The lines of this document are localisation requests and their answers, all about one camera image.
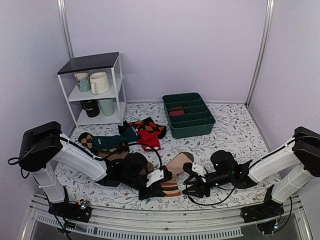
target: beige sock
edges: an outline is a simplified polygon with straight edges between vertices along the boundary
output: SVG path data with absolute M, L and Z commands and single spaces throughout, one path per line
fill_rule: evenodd
M 185 163 L 193 163 L 194 156 L 189 152 L 182 152 L 175 156 L 168 164 L 161 167 L 164 171 L 172 173 L 172 179 L 161 183 L 161 187 L 164 189 L 166 197 L 180 196 L 181 192 L 178 189 L 177 175 L 184 172 Z

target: mug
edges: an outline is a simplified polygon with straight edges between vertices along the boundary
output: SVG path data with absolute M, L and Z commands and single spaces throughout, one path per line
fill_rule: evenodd
M 114 101 L 112 98 L 100 99 L 99 104 L 103 115 L 110 117 L 114 114 Z
M 80 92 L 85 93 L 91 89 L 89 72 L 77 72 L 73 74 L 73 77 Z
M 105 93 L 110 89 L 107 73 L 96 72 L 90 76 L 91 90 L 94 95 Z
M 97 100 L 84 100 L 81 101 L 81 106 L 85 110 L 89 118 L 94 118 L 99 115 L 100 110 Z

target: mint green mug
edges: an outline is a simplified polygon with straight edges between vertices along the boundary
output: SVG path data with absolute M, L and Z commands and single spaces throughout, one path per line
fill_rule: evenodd
M 110 117 L 114 114 L 115 109 L 114 101 L 112 98 L 100 99 L 99 104 L 103 115 L 105 115 L 106 117 Z
M 78 86 L 80 92 L 85 93 L 91 89 L 89 72 L 77 72 L 73 74 L 75 83 Z

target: metal pole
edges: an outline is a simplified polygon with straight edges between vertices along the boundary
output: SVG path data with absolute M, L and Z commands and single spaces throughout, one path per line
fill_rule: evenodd
M 60 24 L 61 24 L 61 29 L 62 29 L 66 52 L 68 54 L 69 59 L 73 59 L 74 58 L 74 51 L 73 51 L 72 44 L 71 44 L 65 1 L 64 0 L 57 0 L 57 4 L 58 4 L 59 18 L 60 18 Z
M 248 93 L 248 96 L 247 96 L 246 102 L 245 102 L 245 105 L 248 108 L 250 108 L 250 106 L 251 106 L 251 103 L 252 103 L 252 100 L 253 100 L 253 97 L 255 94 L 255 90 L 256 90 L 256 87 L 258 84 L 260 71 L 262 68 L 263 59 L 264 59 L 266 48 L 267 48 L 267 42 L 268 42 L 268 37 L 269 37 L 269 32 L 270 32 L 271 22 L 272 22 L 272 16 L 273 16 L 273 12 L 274 12 L 274 5 L 275 5 L 275 0 L 268 0 L 267 1 L 259 55 L 258 55 L 258 59 L 256 61 L 250 90 L 249 90 L 249 93 Z

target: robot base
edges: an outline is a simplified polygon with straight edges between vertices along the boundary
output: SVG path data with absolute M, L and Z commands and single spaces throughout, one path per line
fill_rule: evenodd
M 274 185 L 268 188 L 262 204 L 246 206 L 241 209 L 241 217 L 245 223 L 268 219 L 285 213 L 283 204 L 272 200 L 273 188 Z
M 63 188 L 65 193 L 64 201 L 60 203 L 51 203 L 48 212 L 62 218 L 88 223 L 91 217 L 92 208 L 89 206 L 82 208 L 78 203 L 70 203 L 68 192 L 65 187 Z

